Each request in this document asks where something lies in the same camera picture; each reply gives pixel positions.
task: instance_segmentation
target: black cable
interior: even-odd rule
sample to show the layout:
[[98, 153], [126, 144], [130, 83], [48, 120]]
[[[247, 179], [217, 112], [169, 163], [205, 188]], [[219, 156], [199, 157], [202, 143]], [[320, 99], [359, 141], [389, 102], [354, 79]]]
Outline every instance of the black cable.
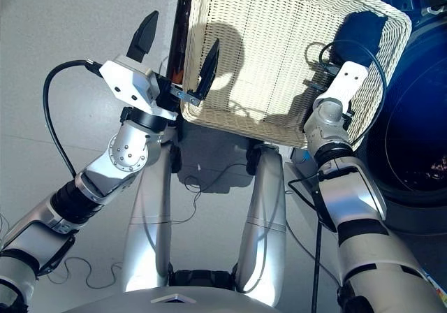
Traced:
[[320, 253], [321, 253], [321, 222], [318, 221], [316, 227], [316, 244], [315, 244], [315, 265], [314, 265], [314, 284], [312, 287], [312, 309], [311, 313], [316, 313], [316, 300], [318, 298], [318, 279], [320, 276]]
[[119, 265], [121, 262], [115, 262], [115, 263], [113, 263], [113, 264], [110, 266], [110, 272], [112, 273], [112, 277], [113, 277], [112, 282], [109, 283], [109, 284], [107, 284], [107, 285], [103, 285], [103, 286], [93, 286], [93, 285], [91, 285], [91, 284], [89, 283], [89, 278], [90, 278], [91, 274], [93, 273], [93, 268], [92, 268], [90, 262], [88, 262], [87, 259], [84, 259], [84, 258], [82, 258], [82, 257], [76, 257], [76, 256], [73, 256], [73, 257], [68, 257], [68, 258], [65, 259], [65, 261], [64, 261], [64, 267], [65, 267], [67, 276], [65, 276], [65, 279], [64, 279], [63, 281], [61, 281], [61, 282], [56, 282], [56, 281], [54, 281], [53, 279], [50, 278], [50, 275], [47, 275], [48, 280], [49, 280], [50, 282], [52, 282], [53, 284], [57, 284], [57, 285], [61, 285], [61, 284], [66, 283], [66, 282], [71, 278], [71, 272], [70, 272], [70, 269], [68, 268], [67, 262], [70, 261], [70, 260], [73, 260], [73, 259], [75, 259], [75, 260], [79, 260], [79, 261], [83, 261], [83, 262], [85, 262], [85, 263], [87, 264], [87, 266], [89, 267], [89, 273], [88, 273], [88, 275], [85, 277], [85, 284], [87, 285], [87, 287], [88, 287], [89, 289], [93, 289], [93, 290], [106, 289], [106, 288], [108, 288], [108, 287], [111, 287], [112, 285], [115, 285], [115, 283], [117, 282], [117, 276], [116, 276], [115, 271], [113, 270], [113, 268], [119, 268], [119, 269], [122, 269], [122, 267]]
[[[219, 173], [219, 175], [216, 177], [216, 179], [214, 179], [214, 180], [213, 180], [208, 186], [206, 186], [204, 189], [202, 189], [202, 188], [200, 187], [200, 182], [199, 182], [199, 180], [198, 180], [197, 177], [195, 177], [195, 176], [193, 176], [193, 175], [188, 175], [188, 176], [186, 176], [186, 177], [184, 178], [184, 186], [185, 186], [185, 188], [186, 188], [188, 191], [190, 191], [191, 193], [195, 193], [195, 194], [196, 194], [196, 195], [194, 196], [194, 200], [193, 200], [193, 208], [194, 208], [194, 211], [193, 211], [193, 213], [192, 213], [188, 218], [186, 218], [185, 220], [172, 220], [172, 224], [184, 224], [185, 222], [188, 222], [189, 220], [191, 220], [191, 219], [194, 217], [194, 215], [196, 214], [196, 212], [197, 212], [197, 200], [198, 200], [198, 199], [200, 198], [200, 196], [202, 195], [202, 192], [208, 190], [211, 186], [213, 186], [214, 184], [216, 184], [216, 182], [217, 182], [219, 179], [221, 179], [221, 177], [226, 173], [226, 171], [227, 171], [229, 168], [232, 168], [233, 166], [238, 166], [238, 165], [246, 166], [246, 164], [243, 164], [243, 163], [233, 163], [233, 164], [230, 164], [230, 165], [226, 166], [226, 167]], [[191, 189], [188, 187], [188, 182], [187, 182], [188, 179], [195, 179], [195, 180], [197, 181], [197, 186], [198, 186], [198, 187], [194, 187], [192, 184], [190, 184], [189, 186], [192, 186], [192, 187], [194, 187], [194, 188], [198, 188], [198, 191], [193, 191], [193, 190], [191, 190]]]
[[307, 200], [307, 198], [305, 196], [303, 196], [301, 194], [300, 191], [298, 191], [292, 184], [296, 183], [296, 182], [304, 182], [305, 180], [311, 179], [313, 177], [316, 177], [318, 175], [318, 173], [315, 173], [314, 175], [311, 175], [310, 177], [305, 177], [305, 178], [300, 178], [300, 179], [294, 179], [291, 180], [290, 182], [287, 183], [287, 185], [313, 210], [316, 211], [315, 206], [312, 205], [312, 203], [310, 201]]
[[379, 60], [377, 60], [376, 56], [374, 56], [372, 54], [372, 52], [369, 51], [368, 48], [366, 48], [363, 44], [361, 44], [357, 41], [353, 41], [351, 39], [337, 39], [337, 40], [332, 41], [329, 44], [325, 45], [323, 47], [323, 49], [321, 49], [320, 54], [318, 55], [318, 62], [325, 70], [328, 71], [328, 65], [325, 62], [323, 62], [323, 53], [328, 48], [330, 48], [332, 45], [337, 44], [337, 43], [350, 43], [350, 44], [357, 45], [374, 62], [374, 64], [377, 67], [377, 71], [379, 72], [381, 81], [382, 81], [382, 97], [381, 97], [379, 106], [378, 106], [376, 113], [374, 114], [369, 126], [351, 143], [352, 145], [355, 145], [359, 140], [361, 140], [363, 138], [363, 136], [365, 136], [368, 133], [368, 131], [372, 128], [372, 126], [376, 123], [377, 119], [379, 118], [380, 112], [382, 111], [383, 105], [385, 104], [385, 96], [386, 96], [386, 89], [387, 89], [386, 76], [385, 76], [385, 72], [383, 72], [383, 68], [379, 63]]
[[43, 112], [45, 114], [45, 122], [47, 123], [48, 130], [50, 131], [51, 138], [53, 139], [54, 145], [56, 145], [57, 151], [62, 156], [62, 159], [64, 160], [65, 164], [67, 165], [68, 169], [70, 170], [71, 175], [73, 178], [76, 176], [76, 171], [70, 162], [70, 159], [68, 158], [67, 154], [65, 153], [61, 143], [59, 142], [59, 139], [56, 135], [56, 131], [54, 131], [53, 123], [51, 121], [50, 116], [50, 108], [48, 105], [48, 93], [50, 91], [50, 83], [51, 80], [54, 78], [56, 74], [58, 74], [60, 71], [65, 70], [66, 68], [74, 67], [74, 66], [85, 66], [87, 67], [87, 61], [86, 60], [72, 60], [65, 63], [62, 63], [58, 66], [56, 66], [54, 69], [52, 69], [46, 79], [45, 83], [43, 84], [43, 93], [42, 93], [42, 101], [43, 101]]
[[[292, 184], [295, 182], [303, 182], [305, 180], [308, 180], [310, 178], [316, 177], [318, 175], [318, 173], [311, 175], [309, 177], [304, 177], [304, 178], [300, 178], [300, 179], [295, 179], [295, 180], [291, 180], [287, 183], [287, 185], [292, 188], [292, 190], [306, 203], [306, 205], [308, 205], [311, 209], [313, 209], [316, 212], [316, 208], [315, 206], [309, 201], [307, 200], [307, 198], [305, 198]], [[296, 236], [296, 234], [292, 231], [292, 228], [290, 227], [290, 225], [288, 224], [288, 221], [286, 220], [286, 226], [287, 229], [290, 231], [293, 239], [296, 241], [296, 243], [315, 261], [315, 263], [317, 263], [319, 266], [321, 266], [321, 268], [329, 275], [329, 277], [332, 278], [332, 280], [338, 285], [340, 286], [340, 282], [337, 279], [337, 277], [335, 277], [323, 264], [320, 263], [320, 251], [321, 251], [321, 233], [319, 234], [318, 237], [318, 228], [320, 228], [321, 230], [321, 222], [318, 221], [318, 227], [317, 227], [317, 236], [316, 236], [316, 253], [318, 252], [318, 256], [317, 254], [312, 255], [312, 253], [306, 249], [306, 247], [300, 242], [300, 240], [298, 239], [298, 237]], [[317, 286], [318, 288], [318, 275], [317, 278], [314, 278], [314, 286]]]
[[[290, 224], [288, 224], [288, 221], [286, 220], [286, 226], [288, 231], [290, 232], [290, 234], [292, 235], [292, 238], [295, 240], [296, 244], [300, 246], [301, 249], [303, 249], [305, 251], [305, 253], [312, 259], [315, 261], [315, 256], [305, 247], [304, 244], [301, 243], [301, 241], [298, 239], [297, 235], [295, 234], [295, 232], [292, 230]], [[320, 263], [320, 267], [324, 270], [324, 272], [326, 272], [328, 274], [328, 276], [334, 281], [334, 283], [337, 286], [340, 286], [340, 282], [337, 279], [337, 277], [335, 277], [335, 275], [329, 271], [329, 269], [327, 269], [322, 263]]]

